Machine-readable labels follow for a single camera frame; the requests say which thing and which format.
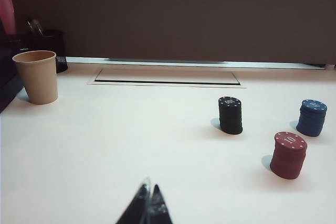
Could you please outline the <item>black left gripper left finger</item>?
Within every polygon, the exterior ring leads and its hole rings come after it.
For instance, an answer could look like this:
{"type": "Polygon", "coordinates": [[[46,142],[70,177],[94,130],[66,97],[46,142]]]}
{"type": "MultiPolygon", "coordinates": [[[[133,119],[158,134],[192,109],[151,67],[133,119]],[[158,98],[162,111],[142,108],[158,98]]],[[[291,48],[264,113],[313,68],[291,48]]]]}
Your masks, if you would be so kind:
{"type": "Polygon", "coordinates": [[[116,223],[145,223],[150,195],[151,180],[146,177],[116,223]]]}

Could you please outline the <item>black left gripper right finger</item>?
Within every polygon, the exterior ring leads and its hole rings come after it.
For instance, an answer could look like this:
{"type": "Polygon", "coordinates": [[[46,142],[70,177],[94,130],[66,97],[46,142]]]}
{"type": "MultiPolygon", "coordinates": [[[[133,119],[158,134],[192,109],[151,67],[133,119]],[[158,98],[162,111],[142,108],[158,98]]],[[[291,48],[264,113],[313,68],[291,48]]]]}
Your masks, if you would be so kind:
{"type": "Polygon", "coordinates": [[[154,191],[148,207],[148,223],[151,224],[172,224],[169,210],[165,203],[163,194],[158,184],[155,184],[154,191]]]}

